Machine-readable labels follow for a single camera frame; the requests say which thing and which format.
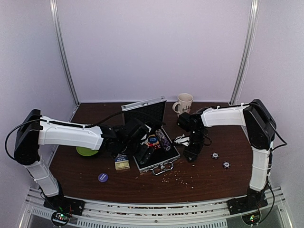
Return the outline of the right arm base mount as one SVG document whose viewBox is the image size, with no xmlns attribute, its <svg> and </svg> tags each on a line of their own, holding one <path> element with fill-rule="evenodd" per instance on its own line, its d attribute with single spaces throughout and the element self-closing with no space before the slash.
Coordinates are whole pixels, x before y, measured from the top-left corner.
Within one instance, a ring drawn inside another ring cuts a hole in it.
<svg viewBox="0 0 304 228">
<path fill-rule="evenodd" d="M 261 207 L 268 205 L 266 199 L 261 199 L 259 202 L 250 200 L 248 196 L 241 198 L 232 198 L 227 201 L 228 210 L 230 215 L 245 213 L 252 210 L 258 210 Z"/>
</svg>

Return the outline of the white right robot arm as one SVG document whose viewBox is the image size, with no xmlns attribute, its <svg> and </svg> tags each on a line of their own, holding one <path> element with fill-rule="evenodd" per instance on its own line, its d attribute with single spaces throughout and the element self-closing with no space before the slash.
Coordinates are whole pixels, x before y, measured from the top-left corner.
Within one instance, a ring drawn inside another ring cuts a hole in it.
<svg viewBox="0 0 304 228">
<path fill-rule="evenodd" d="M 205 141 L 205 129 L 213 126 L 244 126 L 253 152 L 252 174 L 249 189 L 253 192 L 244 198 L 246 209 L 254 209 L 262 201 L 261 192 L 267 184 L 270 172 L 270 158 L 276 149 L 273 146 L 279 133 L 276 122 L 259 99 L 248 104 L 227 107 L 201 108 L 178 117 L 177 125 L 190 133 L 189 142 L 183 151 L 189 162 L 200 154 Z"/>
</svg>

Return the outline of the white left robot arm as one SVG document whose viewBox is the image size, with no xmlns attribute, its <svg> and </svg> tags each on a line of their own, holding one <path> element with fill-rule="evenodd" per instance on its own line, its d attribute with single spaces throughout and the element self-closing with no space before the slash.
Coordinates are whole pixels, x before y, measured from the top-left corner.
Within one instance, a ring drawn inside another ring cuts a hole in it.
<svg viewBox="0 0 304 228">
<path fill-rule="evenodd" d="M 41 145 L 64 145 L 86 148 L 92 151 L 106 149 L 113 156 L 122 154 L 129 147 L 143 143 L 151 127 L 133 118 L 122 126 L 108 126 L 101 120 L 95 124 L 63 122 L 41 115 L 33 109 L 24 122 L 13 128 L 7 137 L 16 132 L 13 154 L 8 156 L 23 165 L 42 189 L 45 197 L 58 211 L 68 207 L 68 200 L 62 196 L 59 182 L 52 175 L 39 154 Z"/>
</svg>

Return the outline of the blue small blind button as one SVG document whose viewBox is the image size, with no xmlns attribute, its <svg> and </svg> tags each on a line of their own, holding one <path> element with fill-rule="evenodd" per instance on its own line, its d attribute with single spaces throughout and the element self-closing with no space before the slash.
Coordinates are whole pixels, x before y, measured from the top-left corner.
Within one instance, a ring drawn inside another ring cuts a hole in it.
<svg viewBox="0 0 304 228">
<path fill-rule="evenodd" d="M 154 144 L 154 143 L 157 143 L 157 142 L 158 142 L 158 138 L 155 135 L 149 136 L 148 143 Z"/>
</svg>

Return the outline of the aluminium poker case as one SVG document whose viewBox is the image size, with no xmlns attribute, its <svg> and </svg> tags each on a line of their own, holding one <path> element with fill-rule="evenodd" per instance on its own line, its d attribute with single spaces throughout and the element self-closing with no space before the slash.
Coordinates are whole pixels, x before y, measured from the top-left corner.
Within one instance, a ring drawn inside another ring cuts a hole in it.
<svg viewBox="0 0 304 228">
<path fill-rule="evenodd" d="M 127 123 L 131 118 L 139 119 L 152 128 L 148 137 L 155 134 L 156 130 L 161 129 L 171 144 L 171 149 L 166 151 L 162 146 L 162 141 L 159 141 L 161 148 L 155 150 L 147 145 L 147 137 L 146 141 L 140 144 L 137 152 L 133 154 L 135 164 L 140 173 L 150 171 L 155 176 L 163 174 L 172 170 L 174 168 L 174 161 L 180 158 L 180 153 L 164 129 L 166 102 L 166 98 L 160 96 L 121 106 L 124 123 Z"/>
</svg>

